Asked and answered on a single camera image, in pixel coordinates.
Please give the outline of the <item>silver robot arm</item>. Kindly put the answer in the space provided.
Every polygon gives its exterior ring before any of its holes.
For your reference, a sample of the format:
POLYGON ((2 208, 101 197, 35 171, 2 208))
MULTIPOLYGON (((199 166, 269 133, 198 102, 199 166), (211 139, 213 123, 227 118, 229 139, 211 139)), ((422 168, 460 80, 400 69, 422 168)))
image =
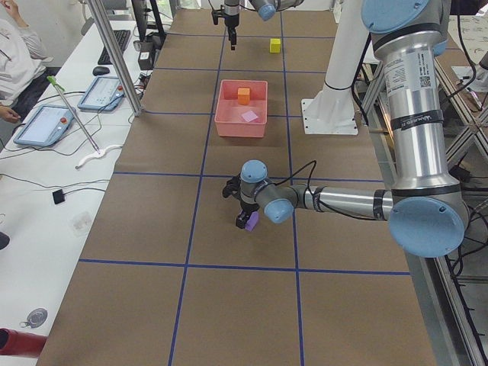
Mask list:
POLYGON ((385 220, 405 251, 424 258, 447 255, 461 244, 468 209, 459 181, 448 171, 434 67, 447 43, 450 7, 448 1, 346 1, 323 89, 302 102, 307 133, 354 132, 352 86, 366 49, 372 48, 387 87, 396 158, 393 187, 355 191, 279 185, 263 162, 250 160, 236 178, 239 227, 257 210, 281 223, 303 208, 385 220))
MULTIPOLYGON (((252 10, 257 12, 263 21, 270 20, 279 11, 296 8, 302 3, 303 0, 256 0, 250 2, 252 10)), ((237 45, 236 29, 239 26, 239 14, 242 7, 243 1, 225 0, 219 9, 212 11, 213 23, 215 25, 218 25, 220 18, 224 20, 231 50, 235 50, 237 45)))

